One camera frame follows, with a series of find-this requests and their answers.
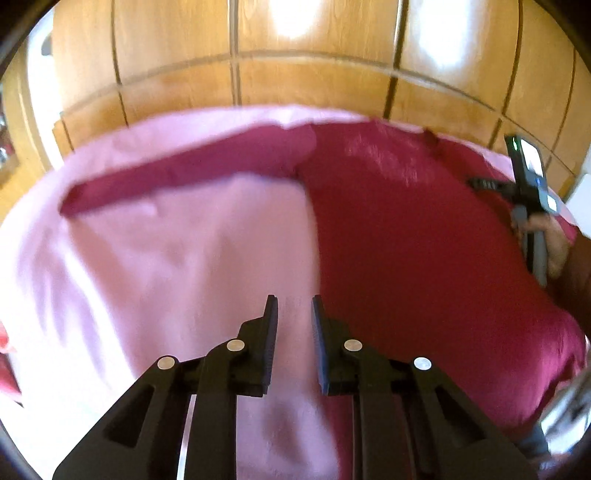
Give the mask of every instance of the wooden panel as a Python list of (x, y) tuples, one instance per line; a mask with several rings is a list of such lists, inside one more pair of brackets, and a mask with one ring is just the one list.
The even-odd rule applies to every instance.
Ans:
[(305, 50), (391, 64), (398, 0), (241, 0), (239, 49)]
[(23, 110), (22, 88), (27, 80), (27, 43), (24, 43), (12, 59), (2, 77), (2, 106), (6, 115), (12, 146), (18, 157), (12, 156), (2, 170), (9, 171), (0, 187), (0, 222), (13, 205), (45, 175), (46, 168), (41, 152), (31, 137), (31, 116)]
[(116, 84), (111, 6), (112, 0), (56, 5), (51, 42), (64, 109)]
[(591, 144), (591, 73), (577, 54), (573, 94), (554, 153), (578, 173)]
[(575, 181), (574, 175), (569, 169), (554, 156), (546, 168), (546, 178), (548, 186), (562, 198), (569, 192)]
[(81, 108), (63, 114), (73, 148), (93, 138), (125, 126), (123, 107), (118, 92), (109, 92)]
[(401, 68), (441, 80), (500, 110), (518, 30), (516, 0), (410, 0)]
[(509, 120), (503, 120), (501, 123), (501, 129), (499, 130), (495, 142), (492, 146), (492, 149), (495, 152), (502, 153), (503, 155), (507, 155), (507, 146), (505, 145), (505, 135), (522, 135), (524, 138), (529, 140), (530, 143), (538, 147), (540, 150), (540, 154), (542, 155), (542, 161), (544, 165), (548, 163), (550, 160), (550, 150), (546, 148), (544, 145), (540, 143), (540, 141), (534, 137), (532, 137), (529, 133), (526, 133), (522, 128), (518, 125), (515, 125), (513, 122)]
[(122, 82), (166, 65), (230, 52), (228, 2), (115, 0)]
[(246, 60), (242, 103), (300, 103), (382, 116), (389, 76), (331, 61)]
[(421, 125), (480, 145), (490, 141), (497, 117), (471, 100), (401, 79), (390, 114), (390, 120)]
[(158, 113), (232, 104), (232, 79), (227, 62), (210, 63), (164, 73), (124, 87), (128, 122)]
[(70, 139), (66, 133), (66, 126), (62, 120), (58, 120), (53, 126), (53, 137), (56, 139), (57, 148), (60, 150), (61, 156), (65, 157), (73, 152), (70, 145)]
[(507, 116), (546, 145), (554, 145), (564, 118), (574, 47), (534, 0), (523, 0), (523, 36)]

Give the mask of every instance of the pink bedsheet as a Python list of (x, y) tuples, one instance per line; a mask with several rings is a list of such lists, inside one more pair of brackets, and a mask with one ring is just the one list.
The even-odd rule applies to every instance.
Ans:
[[(166, 115), (77, 150), (19, 202), (0, 229), (0, 319), (18, 351), (31, 435), (47, 441), (24, 452), (43, 477), (155, 358), (204, 355), (273, 293), (274, 379), (264, 399), (239, 400), (239, 478), (338, 478), (314, 366), (316, 227), (301, 186), (241, 174), (108, 215), (67, 221), (57, 209), (74, 183), (253, 124), (359, 118), (295, 106)], [(483, 154), (510, 174), (506, 157)]]

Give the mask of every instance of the metal pin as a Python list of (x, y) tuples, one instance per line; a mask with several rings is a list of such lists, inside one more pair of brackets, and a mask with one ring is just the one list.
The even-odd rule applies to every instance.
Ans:
[(244, 348), (244, 342), (242, 340), (239, 340), (237, 338), (235, 338), (234, 340), (230, 340), (227, 344), (226, 344), (226, 348), (228, 350), (230, 350), (231, 352), (239, 352), (240, 350), (242, 350)]
[(168, 370), (174, 367), (176, 361), (171, 356), (164, 356), (160, 360), (158, 360), (158, 368), (160, 370)]
[(431, 361), (423, 356), (416, 357), (413, 363), (419, 370), (429, 370), (432, 367)]
[(352, 338), (345, 342), (345, 348), (349, 352), (359, 352), (363, 348), (363, 344), (359, 340)]

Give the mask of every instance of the handle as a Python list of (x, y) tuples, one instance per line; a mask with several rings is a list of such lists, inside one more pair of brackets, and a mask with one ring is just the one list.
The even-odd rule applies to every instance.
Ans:
[[(529, 215), (524, 205), (517, 205), (511, 212), (513, 221), (520, 225)], [(527, 270), (535, 277), (541, 287), (548, 284), (548, 248), (544, 232), (526, 233), (521, 239), (521, 252), (527, 264)]]

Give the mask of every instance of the person's hand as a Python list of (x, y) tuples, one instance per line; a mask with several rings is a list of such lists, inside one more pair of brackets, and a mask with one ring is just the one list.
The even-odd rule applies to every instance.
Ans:
[(572, 245), (566, 238), (558, 220), (547, 213), (535, 213), (530, 216), (527, 222), (512, 226), (520, 243), (523, 235), (527, 232), (544, 232), (548, 248), (548, 276), (553, 280), (559, 278), (566, 265)]

